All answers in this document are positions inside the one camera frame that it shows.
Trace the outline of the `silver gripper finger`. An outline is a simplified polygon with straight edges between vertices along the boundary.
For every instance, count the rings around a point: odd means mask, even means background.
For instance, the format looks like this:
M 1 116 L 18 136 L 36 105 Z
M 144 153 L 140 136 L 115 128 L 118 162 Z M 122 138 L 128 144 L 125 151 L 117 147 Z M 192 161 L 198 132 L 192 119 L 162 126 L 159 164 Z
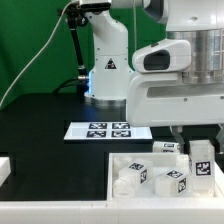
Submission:
M 220 130 L 216 136 L 216 139 L 220 144 L 224 144 L 224 123 L 219 124 L 219 127 L 220 127 Z
M 176 142 L 180 145 L 180 151 L 184 151 L 184 139 L 181 135 L 182 127 L 181 126 L 171 126 L 170 131 L 175 138 Z

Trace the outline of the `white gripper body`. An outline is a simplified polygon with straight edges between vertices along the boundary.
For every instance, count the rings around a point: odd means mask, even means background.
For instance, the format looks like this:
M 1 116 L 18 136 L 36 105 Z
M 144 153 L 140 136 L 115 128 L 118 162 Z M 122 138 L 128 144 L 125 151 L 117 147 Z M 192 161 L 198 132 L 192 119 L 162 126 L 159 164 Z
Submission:
M 224 87 L 186 84 L 182 71 L 191 63 L 186 40 L 164 39 L 137 50 L 129 82 L 126 119 L 130 125 L 159 127 L 224 123 Z

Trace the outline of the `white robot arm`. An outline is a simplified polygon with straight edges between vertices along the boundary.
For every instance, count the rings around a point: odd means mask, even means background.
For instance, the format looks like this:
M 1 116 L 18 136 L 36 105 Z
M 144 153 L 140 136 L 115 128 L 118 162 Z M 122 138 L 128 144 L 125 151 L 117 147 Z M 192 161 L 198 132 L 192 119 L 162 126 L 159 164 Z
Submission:
M 166 37 L 127 61 L 126 27 L 111 8 L 140 6 Z M 93 28 L 87 97 L 123 101 L 134 127 L 224 124 L 224 0 L 79 0 Z

